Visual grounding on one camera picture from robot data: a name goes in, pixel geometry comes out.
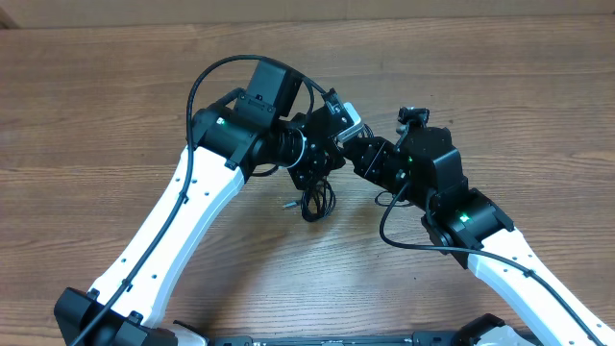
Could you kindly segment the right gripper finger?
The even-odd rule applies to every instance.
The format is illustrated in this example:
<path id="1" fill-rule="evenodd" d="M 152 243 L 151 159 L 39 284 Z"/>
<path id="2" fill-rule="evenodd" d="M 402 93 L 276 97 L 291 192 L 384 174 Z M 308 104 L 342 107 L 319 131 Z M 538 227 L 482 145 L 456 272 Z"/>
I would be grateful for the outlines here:
<path id="1" fill-rule="evenodd" d="M 370 163 L 380 150 L 376 137 L 355 137 L 344 144 L 342 154 L 352 163 Z"/>
<path id="2" fill-rule="evenodd" d="M 353 166 L 354 166 L 354 173 L 356 175 L 358 175 L 359 177 L 361 177 L 364 180 L 371 180 L 371 168 L 372 168 L 372 161 L 371 160 L 364 160 L 364 159 L 357 159 L 355 161 L 353 161 Z"/>

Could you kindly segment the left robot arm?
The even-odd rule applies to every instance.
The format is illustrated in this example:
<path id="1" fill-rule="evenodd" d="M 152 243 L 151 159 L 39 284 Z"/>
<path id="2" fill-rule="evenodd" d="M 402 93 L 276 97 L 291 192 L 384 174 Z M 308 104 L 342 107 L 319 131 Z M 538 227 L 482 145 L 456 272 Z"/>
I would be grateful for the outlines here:
<path id="1" fill-rule="evenodd" d="M 342 163 L 363 127 L 350 103 L 296 69 L 256 57 L 249 84 L 186 111 L 186 146 L 164 193 L 117 260 L 86 291 L 68 288 L 54 314 L 69 345 L 204 345 L 164 325 L 171 294 L 208 228 L 263 164 L 307 189 Z"/>

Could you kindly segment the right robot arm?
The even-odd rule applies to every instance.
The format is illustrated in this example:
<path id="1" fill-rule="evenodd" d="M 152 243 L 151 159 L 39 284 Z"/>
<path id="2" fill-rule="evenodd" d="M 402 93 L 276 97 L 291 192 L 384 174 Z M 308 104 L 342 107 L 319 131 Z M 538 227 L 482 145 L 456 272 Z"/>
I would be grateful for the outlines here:
<path id="1" fill-rule="evenodd" d="M 451 254 L 493 289 L 544 345 L 611 345 L 614 332 L 538 258 L 514 221 L 468 186 L 446 128 L 404 125 L 392 143 L 355 137 L 356 174 L 423 210 L 426 250 Z"/>

